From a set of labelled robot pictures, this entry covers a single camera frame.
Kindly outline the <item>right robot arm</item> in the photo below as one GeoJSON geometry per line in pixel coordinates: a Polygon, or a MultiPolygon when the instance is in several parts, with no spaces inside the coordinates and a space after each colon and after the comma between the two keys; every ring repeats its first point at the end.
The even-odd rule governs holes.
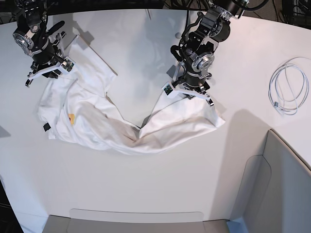
{"type": "Polygon", "coordinates": [[[50,29],[48,24],[48,2],[46,0],[14,0],[12,14],[16,17],[17,28],[13,32],[14,41],[33,62],[25,85],[28,87],[38,76],[57,79],[61,74],[59,67],[65,61],[64,49],[60,42],[65,32],[52,36],[65,22],[59,21],[50,29]]]}

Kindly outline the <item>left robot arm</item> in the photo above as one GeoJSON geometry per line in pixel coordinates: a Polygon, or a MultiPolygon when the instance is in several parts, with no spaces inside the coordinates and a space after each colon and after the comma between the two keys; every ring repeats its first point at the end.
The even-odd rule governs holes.
{"type": "Polygon", "coordinates": [[[192,99],[198,97],[214,105],[207,83],[212,77],[209,68],[220,42],[230,35],[230,19],[239,18],[248,5],[246,0],[216,0],[205,13],[185,27],[178,45],[171,46],[171,54],[178,61],[172,79],[163,86],[168,98],[179,94],[192,99]]]}

